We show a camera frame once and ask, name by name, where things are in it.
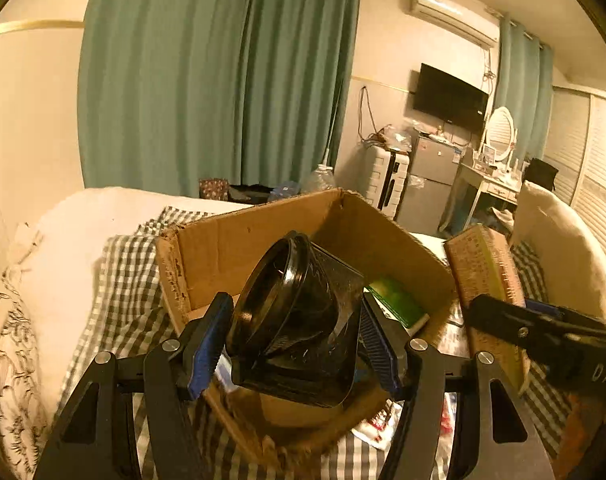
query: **black plastic cup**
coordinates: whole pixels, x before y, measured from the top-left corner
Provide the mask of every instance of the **black plastic cup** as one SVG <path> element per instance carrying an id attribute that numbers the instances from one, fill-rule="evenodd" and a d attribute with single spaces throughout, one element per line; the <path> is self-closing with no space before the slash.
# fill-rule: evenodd
<path id="1" fill-rule="evenodd" d="M 306 235 L 277 241 L 234 310 L 226 341 L 233 382 L 295 402 L 342 402 L 352 386 L 362 291 L 363 277 Z"/>

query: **vanity table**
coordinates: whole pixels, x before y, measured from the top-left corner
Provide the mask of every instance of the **vanity table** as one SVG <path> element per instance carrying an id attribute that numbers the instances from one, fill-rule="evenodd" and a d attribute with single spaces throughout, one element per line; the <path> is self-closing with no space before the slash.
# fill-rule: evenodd
<path id="1" fill-rule="evenodd" d="M 480 198 L 481 193 L 488 193 L 488 195 L 516 205 L 516 199 L 521 190 L 521 181 L 509 180 L 504 182 L 498 178 L 489 176 L 482 171 L 475 170 L 472 166 L 464 163 L 459 164 L 457 176 L 452 184 L 452 189 L 445 206 L 445 214 L 443 216 L 443 221 L 439 226 L 439 231 L 442 232 L 451 222 L 454 208 L 458 199 L 465 193 L 467 186 L 475 187 L 477 189 L 477 194 L 474 197 L 472 207 L 465 220 L 464 229 L 470 225 L 470 221 L 474 215 L 474 209 L 477 208 L 478 199 Z"/>
<path id="2" fill-rule="evenodd" d="M 466 192 L 468 186 L 474 187 L 477 190 L 477 194 L 472 202 L 472 207 L 468 212 L 463 229 L 466 229 L 470 225 L 481 193 L 488 193 L 495 198 L 516 205 L 517 195 L 519 195 L 519 191 L 521 190 L 520 180 L 489 176 L 487 173 L 475 168 L 475 160 L 477 158 L 486 158 L 488 153 L 491 156 L 491 160 L 484 160 L 484 162 L 490 165 L 499 163 L 507 166 L 516 143 L 516 136 L 517 131 L 514 129 L 510 110 L 505 107 L 494 110 L 484 129 L 479 152 L 476 154 L 470 151 L 466 152 L 459 164 L 439 231 L 444 231 L 450 224 L 454 208 L 459 198 Z"/>

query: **black bag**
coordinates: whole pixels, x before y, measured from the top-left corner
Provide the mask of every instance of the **black bag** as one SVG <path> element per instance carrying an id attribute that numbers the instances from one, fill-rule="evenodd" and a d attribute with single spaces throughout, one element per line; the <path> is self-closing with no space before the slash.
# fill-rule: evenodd
<path id="1" fill-rule="evenodd" d="M 530 165 L 525 168 L 523 173 L 523 182 L 529 180 L 537 184 L 537 186 L 544 187 L 549 191 L 554 190 L 554 179 L 557 176 L 558 170 L 554 166 L 549 165 L 547 162 L 543 162 L 540 158 L 533 158 L 530 161 Z"/>

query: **metal screw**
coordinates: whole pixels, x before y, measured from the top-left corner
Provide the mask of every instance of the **metal screw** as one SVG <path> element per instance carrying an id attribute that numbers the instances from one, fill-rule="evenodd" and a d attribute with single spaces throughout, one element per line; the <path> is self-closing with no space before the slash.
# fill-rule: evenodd
<path id="1" fill-rule="evenodd" d="M 423 339 L 412 339 L 410 346 L 417 352 L 423 352 L 427 349 L 427 343 Z"/>
<path id="2" fill-rule="evenodd" d="M 104 365 L 110 359 L 112 359 L 112 354 L 109 352 L 98 352 L 94 358 L 94 362 L 96 362 L 97 365 Z"/>
<path id="3" fill-rule="evenodd" d="M 494 362 L 494 356 L 490 352 L 480 352 L 477 358 L 484 365 L 491 365 Z"/>
<path id="4" fill-rule="evenodd" d="M 163 350 L 166 352 L 176 352 L 181 344 L 178 342 L 178 339 L 168 339 L 167 341 L 163 341 Z"/>

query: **white suitcase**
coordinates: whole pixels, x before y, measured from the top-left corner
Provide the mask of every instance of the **white suitcase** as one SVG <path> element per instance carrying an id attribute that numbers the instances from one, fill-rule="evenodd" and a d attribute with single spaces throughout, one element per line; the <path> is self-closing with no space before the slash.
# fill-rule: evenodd
<path id="1" fill-rule="evenodd" d="M 365 179 L 358 190 L 365 200 L 394 218 L 401 200 L 410 158 L 396 151 L 370 146 L 365 155 Z"/>

